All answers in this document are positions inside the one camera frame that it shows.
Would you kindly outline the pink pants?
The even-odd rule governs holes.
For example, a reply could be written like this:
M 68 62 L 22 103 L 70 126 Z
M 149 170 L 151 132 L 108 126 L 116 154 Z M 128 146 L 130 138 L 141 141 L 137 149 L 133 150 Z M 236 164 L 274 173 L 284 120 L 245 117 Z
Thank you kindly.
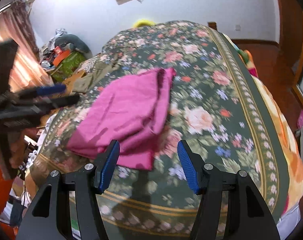
M 111 140 L 118 140 L 118 165 L 152 170 L 175 74 L 174 68 L 155 68 L 112 81 L 73 132 L 67 149 L 94 159 Z

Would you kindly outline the olive green pants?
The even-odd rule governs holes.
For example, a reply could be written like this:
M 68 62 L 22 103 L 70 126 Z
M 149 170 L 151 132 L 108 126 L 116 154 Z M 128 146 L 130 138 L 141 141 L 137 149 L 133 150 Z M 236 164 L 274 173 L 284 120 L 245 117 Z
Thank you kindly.
M 118 54 L 115 54 L 114 57 L 109 57 L 109 55 L 106 54 L 98 54 L 81 63 L 74 71 L 74 74 L 84 71 L 85 75 L 75 80 L 72 92 L 85 94 L 107 74 L 118 68 L 117 61 Z

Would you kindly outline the clutter pile with green box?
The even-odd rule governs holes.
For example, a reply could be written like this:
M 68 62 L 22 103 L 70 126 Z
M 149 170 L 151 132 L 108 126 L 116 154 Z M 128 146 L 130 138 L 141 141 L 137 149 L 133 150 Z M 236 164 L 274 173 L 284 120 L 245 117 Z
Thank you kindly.
M 40 65 L 54 82 L 62 82 L 91 56 L 88 45 L 77 35 L 64 28 L 55 30 L 55 35 L 40 50 Z

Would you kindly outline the floral green bedspread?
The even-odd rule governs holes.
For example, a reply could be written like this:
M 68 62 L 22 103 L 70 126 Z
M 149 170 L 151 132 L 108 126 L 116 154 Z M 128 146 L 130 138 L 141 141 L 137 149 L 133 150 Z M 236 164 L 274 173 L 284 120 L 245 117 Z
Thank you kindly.
M 288 148 L 263 84 L 225 35 L 197 23 L 172 21 L 121 31 L 100 54 L 118 54 L 118 68 L 53 119 L 27 173 L 32 196 L 51 171 L 73 172 L 92 160 L 68 150 L 67 143 L 107 85 L 126 75 L 174 68 L 152 170 L 118 165 L 109 188 L 98 197 L 111 239 L 186 239 L 200 197 L 189 189 L 177 155 L 182 139 L 222 171 L 245 170 L 274 220 L 281 220 L 289 200 Z

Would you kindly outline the pink orange curtain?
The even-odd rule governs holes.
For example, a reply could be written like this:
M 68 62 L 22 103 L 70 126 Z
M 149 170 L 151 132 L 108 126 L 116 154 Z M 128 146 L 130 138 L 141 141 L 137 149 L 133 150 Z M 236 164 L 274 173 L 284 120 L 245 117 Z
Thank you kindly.
M 33 86 L 51 86 L 52 78 L 39 64 L 39 49 L 26 10 L 26 3 L 16 0 L 0 12 L 0 42 L 13 39 L 18 44 L 9 86 L 12 92 Z

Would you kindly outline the orange yellow blanket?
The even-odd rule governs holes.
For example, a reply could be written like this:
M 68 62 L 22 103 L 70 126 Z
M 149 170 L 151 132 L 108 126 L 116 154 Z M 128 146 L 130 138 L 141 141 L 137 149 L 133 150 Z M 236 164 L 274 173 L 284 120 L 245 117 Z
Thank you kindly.
M 294 136 L 296 122 L 302 106 L 292 92 L 294 74 L 287 63 L 284 52 L 273 42 L 253 42 L 251 40 L 234 40 L 240 49 L 248 50 L 253 56 L 258 78 L 264 84 L 263 90 L 269 95 L 270 109 L 276 116 L 277 131 L 287 145 L 289 157 L 289 200 L 288 206 L 293 207 L 294 201 L 299 204 L 303 218 L 303 161 L 299 156 L 299 146 Z

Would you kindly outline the yellow curved object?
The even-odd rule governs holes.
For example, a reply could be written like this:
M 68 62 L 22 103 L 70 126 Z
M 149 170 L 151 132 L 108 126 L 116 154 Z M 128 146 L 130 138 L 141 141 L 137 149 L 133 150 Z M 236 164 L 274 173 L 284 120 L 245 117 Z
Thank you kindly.
M 156 23 L 154 21 L 150 21 L 150 20 L 146 20 L 146 19 L 140 19 L 137 20 L 134 24 L 133 24 L 133 28 L 140 28 L 140 27 L 144 27 L 144 26 L 155 26 Z

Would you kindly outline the wooden bed post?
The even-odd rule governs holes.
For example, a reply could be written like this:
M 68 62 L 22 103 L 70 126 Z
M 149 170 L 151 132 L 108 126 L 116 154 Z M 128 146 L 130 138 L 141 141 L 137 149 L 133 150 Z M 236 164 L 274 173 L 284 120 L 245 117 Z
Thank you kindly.
M 216 22 L 208 22 L 208 26 L 214 30 L 217 30 L 217 23 Z

